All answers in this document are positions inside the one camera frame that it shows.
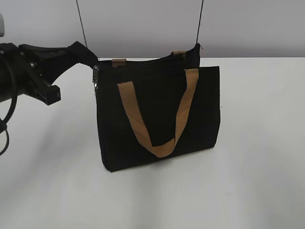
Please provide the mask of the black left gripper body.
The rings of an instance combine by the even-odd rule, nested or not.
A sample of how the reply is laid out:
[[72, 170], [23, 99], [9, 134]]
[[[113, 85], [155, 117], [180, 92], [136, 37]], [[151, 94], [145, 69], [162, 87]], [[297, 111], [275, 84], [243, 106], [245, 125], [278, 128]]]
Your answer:
[[59, 88], [53, 83], [69, 68], [67, 48], [44, 48], [22, 44], [19, 45], [19, 51], [38, 79], [52, 89]]

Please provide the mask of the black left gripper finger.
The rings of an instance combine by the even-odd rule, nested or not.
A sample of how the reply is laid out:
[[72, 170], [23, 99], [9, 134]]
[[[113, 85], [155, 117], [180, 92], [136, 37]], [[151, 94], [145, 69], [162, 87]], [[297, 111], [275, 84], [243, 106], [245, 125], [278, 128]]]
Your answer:
[[65, 51], [67, 54], [62, 64], [65, 70], [77, 63], [87, 65], [92, 69], [98, 64], [98, 57], [80, 42], [74, 42], [66, 47]]
[[46, 105], [52, 105], [61, 100], [61, 91], [58, 86], [51, 85], [33, 70], [29, 71], [29, 78], [30, 97], [35, 98]]

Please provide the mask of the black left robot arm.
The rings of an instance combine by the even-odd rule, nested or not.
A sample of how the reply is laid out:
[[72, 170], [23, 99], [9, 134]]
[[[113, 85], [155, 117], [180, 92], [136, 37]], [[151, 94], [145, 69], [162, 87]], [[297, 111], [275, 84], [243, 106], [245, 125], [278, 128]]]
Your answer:
[[60, 88], [54, 82], [65, 71], [81, 63], [93, 68], [97, 56], [80, 42], [68, 47], [44, 48], [13, 43], [0, 45], [0, 100], [12, 93], [25, 94], [46, 105], [61, 100]]

